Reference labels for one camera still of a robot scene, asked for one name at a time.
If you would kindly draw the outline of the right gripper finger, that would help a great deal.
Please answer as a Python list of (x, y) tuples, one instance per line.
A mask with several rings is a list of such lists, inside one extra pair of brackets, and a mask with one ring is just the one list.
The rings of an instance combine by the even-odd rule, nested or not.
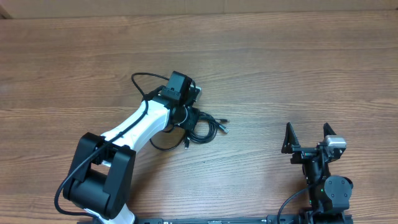
[(300, 149), (299, 140), (295, 134), (293, 126), (290, 122), (286, 125), (285, 138), (282, 145), (281, 153), (293, 154), (298, 152)]
[(328, 123), (325, 123), (323, 125), (323, 136), (327, 137), (329, 135), (336, 135), (334, 130), (331, 128), (331, 126)]

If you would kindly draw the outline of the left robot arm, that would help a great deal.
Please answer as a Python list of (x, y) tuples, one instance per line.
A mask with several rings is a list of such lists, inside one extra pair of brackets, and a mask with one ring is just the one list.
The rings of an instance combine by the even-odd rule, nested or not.
[(126, 202), (137, 152), (169, 125), (194, 127), (198, 110), (192, 105), (200, 95), (193, 79), (172, 72), (166, 85), (142, 94), (140, 107), (120, 125), (101, 135), (83, 135), (55, 194), (58, 212), (76, 214), (60, 208), (58, 200), (64, 197), (81, 208), (79, 215), (90, 217), (90, 223), (134, 223)]

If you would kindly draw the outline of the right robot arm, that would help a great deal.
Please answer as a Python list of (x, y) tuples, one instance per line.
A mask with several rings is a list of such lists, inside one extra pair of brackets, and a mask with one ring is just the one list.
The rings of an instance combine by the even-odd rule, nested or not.
[[(279, 208), (277, 223), (353, 223), (346, 215), (353, 191), (353, 182), (340, 175), (331, 175), (329, 163), (341, 158), (346, 140), (337, 135), (328, 123), (323, 125), (323, 140), (315, 147), (302, 147), (291, 123), (287, 123), (281, 153), (291, 154), (291, 164), (301, 164), (307, 186), (290, 196)], [(283, 217), (285, 206), (295, 197), (308, 192), (309, 204), (292, 218)]]

